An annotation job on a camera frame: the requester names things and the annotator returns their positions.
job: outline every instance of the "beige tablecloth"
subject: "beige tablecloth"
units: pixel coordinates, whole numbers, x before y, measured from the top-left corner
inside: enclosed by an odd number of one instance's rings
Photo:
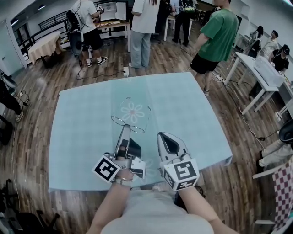
[[[61,32],[55,31],[39,39],[29,50],[28,57],[33,64],[40,57],[51,56],[56,49],[56,41],[59,39]]]

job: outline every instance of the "light blue tablecloth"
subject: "light blue tablecloth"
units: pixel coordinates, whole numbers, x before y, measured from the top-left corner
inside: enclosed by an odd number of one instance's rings
[[[127,97],[131,98],[119,106]],[[191,73],[106,81],[60,92],[49,149],[50,190],[109,189],[110,184],[91,170],[116,146],[122,127],[111,115],[142,129],[147,124],[144,134],[131,132],[147,164],[146,179],[135,176],[133,186],[163,181],[157,170],[160,131],[184,140],[200,170],[232,157],[217,117]]]

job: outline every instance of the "beige pants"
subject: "beige pants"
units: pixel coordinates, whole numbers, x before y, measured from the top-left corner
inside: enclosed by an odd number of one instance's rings
[[[262,151],[263,159],[259,160],[259,164],[265,167],[271,163],[279,162],[290,155],[293,155],[291,144],[277,140]]]

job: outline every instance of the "wristwatch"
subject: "wristwatch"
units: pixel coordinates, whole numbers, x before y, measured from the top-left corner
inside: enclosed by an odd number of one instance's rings
[[[113,183],[114,182],[117,184],[120,184],[120,185],[131,187],[132,180],[128,180],[128,179],[121,178],[121,177],[115,177],[113,180]]]

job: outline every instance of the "light blue jeans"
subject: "light blue jeans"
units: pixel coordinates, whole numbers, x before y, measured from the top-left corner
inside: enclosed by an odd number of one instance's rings
[[[151,34],[131,30],[131,64],[134,68],[148,67],[151,53]]]

